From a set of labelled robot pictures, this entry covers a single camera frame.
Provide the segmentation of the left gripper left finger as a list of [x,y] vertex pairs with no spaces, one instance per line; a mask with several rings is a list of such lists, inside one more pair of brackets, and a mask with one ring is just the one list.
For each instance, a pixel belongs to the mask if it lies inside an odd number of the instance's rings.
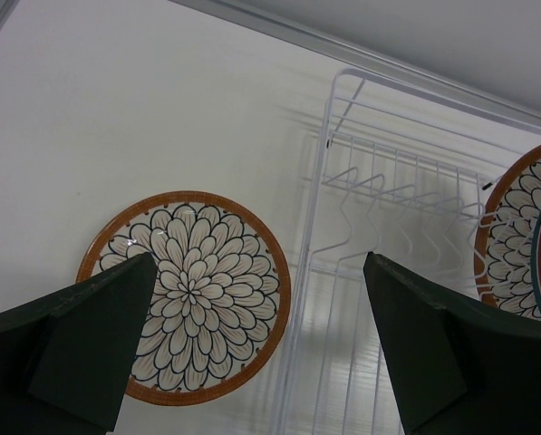
[[114,430],[156,275],[140,254],[0,313],[0,434]]

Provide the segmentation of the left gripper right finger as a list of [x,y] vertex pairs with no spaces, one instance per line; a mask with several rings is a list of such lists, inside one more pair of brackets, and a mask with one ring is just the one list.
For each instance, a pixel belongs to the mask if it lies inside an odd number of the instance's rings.
[[408,434],[541,434],[541,322],[371,252],[363,274]]

